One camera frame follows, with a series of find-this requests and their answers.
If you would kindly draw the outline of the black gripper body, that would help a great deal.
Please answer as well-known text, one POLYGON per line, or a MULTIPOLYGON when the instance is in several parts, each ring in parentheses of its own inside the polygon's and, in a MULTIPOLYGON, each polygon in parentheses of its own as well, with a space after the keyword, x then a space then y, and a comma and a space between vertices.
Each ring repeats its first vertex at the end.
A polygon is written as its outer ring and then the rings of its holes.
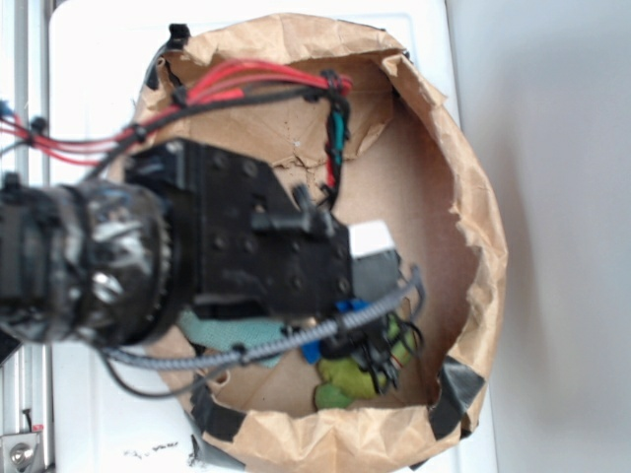
POLYGON ((349 232, 270 165, 187 139, 134 155, 128 183, 161 200, 168 302, 202 317, 327 317, 353 296, 349 232))

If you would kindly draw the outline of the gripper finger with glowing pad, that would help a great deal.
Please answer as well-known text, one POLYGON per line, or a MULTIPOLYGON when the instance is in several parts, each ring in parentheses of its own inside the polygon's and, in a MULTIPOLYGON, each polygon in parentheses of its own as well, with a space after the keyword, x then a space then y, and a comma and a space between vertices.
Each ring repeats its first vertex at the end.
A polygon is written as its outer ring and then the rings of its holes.
POLYGON ((394 241, 384 221, 370 221, 348 227, 352 257, 368 257, 394 250, 394 241))
POLYGON ((352 259, 352 294, 373 302, 397 287, 400 257, 395 249, 352 259))

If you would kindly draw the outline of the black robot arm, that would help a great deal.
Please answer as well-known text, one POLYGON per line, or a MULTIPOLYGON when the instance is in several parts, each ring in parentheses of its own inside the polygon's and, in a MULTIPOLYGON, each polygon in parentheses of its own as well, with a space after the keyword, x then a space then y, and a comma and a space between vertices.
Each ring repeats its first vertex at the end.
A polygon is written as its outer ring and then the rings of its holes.
POLYGON ((1 326, 29 342, 160 338, 185 310, 210 320, 326 318, 392 291, 386 226, 345 226, 271 167, 174 139, 123 181, 1 190, 1 326))

